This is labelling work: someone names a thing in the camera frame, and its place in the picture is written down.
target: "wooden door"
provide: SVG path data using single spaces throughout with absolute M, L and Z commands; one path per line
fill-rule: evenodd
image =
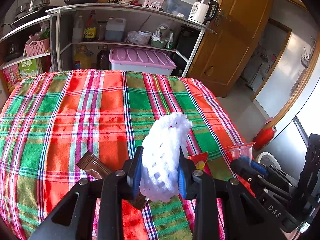
M 199 46 L 188 77 L 225 97 L 249 61 L 264 30 L 273 0 L 220 0 L 220 11 Z

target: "white kettle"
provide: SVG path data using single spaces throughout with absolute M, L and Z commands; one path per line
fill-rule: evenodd
M 218 9 L 219 4 L 216 1 L 197 0 L 193 4 L 188 20 L 205 25 L 207 21 L 211 21 L 217 15 Z

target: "white crocheted object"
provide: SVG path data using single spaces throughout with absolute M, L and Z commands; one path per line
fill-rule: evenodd
M 180 147 L 187 154 L 187 139 L 192 122 L 182 113 L 161 116 L 142 142 L 140 191 L 151 201 L 169 202 L 179 195 Z

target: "brown snack packet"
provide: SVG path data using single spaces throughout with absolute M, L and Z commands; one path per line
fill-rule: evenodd
M 96 179 L 105 179 L 112 170 L 107 168 L 93 153 L 87 151 L 76 164 L 81 170 Z M 134 200 L 127 200 L 133 207 L 142 210 L 148 202 L 148 198 L 139 192 Z
M 87 151 L 76 165 L 96 179 L 104 179 L 112 173 L 112 170 L 107 168 L 99 158 L 90 151 Z

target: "kettle handle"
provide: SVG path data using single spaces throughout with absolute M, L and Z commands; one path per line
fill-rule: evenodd
M 209 3 L 209 10 L 207 12 L 207 15 L 205 17 L 205 21 L 211 21 L 213 18 L 215 18 L 215 16 L 217 15 L 219 9 L 219 3 L 216 1 L 211 0 Z

